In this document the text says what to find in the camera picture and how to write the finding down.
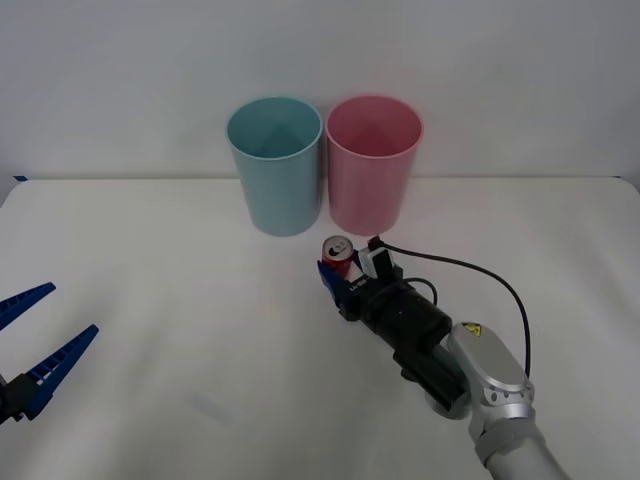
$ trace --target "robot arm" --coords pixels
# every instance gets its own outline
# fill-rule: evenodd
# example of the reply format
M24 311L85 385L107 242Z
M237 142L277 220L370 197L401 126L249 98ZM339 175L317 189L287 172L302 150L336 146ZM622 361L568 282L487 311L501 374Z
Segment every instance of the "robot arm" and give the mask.
M461 418L471 410L469 433L494 479L569 480L536 427L533 384L504 343L485 326L453 326L435 305L435 288L432 303L376 243L347 257L364 273L353 282L343 265L326 261L326 252L318 262L340 314L391 346L402 376L418 383L440 414Z
M447 340L469 382L476 454L496 480L569 480L535 424L533 384L489 328L459 323Z

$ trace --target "white table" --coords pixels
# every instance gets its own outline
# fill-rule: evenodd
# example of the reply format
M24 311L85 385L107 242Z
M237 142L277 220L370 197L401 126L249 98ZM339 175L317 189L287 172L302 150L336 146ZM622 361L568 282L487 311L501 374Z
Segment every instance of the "white table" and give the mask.
M58 290L0 335L25 371L100 333L33 422L0 428L3 480L488 478L467 435L344 322L318 276L323 211L272 238L234 180L29 181L0 209L0 298ZM532 324L538 424L578 479L640 472L640 197L615 179L424 179L389 243L479 263ZM363 240L354 238L356 247ZM397 257L454 321L523 357L494 280Z

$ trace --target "red can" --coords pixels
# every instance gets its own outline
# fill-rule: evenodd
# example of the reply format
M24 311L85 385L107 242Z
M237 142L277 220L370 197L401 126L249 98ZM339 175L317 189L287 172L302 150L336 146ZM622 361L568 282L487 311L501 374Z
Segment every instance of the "red can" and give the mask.
M335 270L342 278L347 278L351 268L353 244L342 235L327 238L322 244L322 263Z

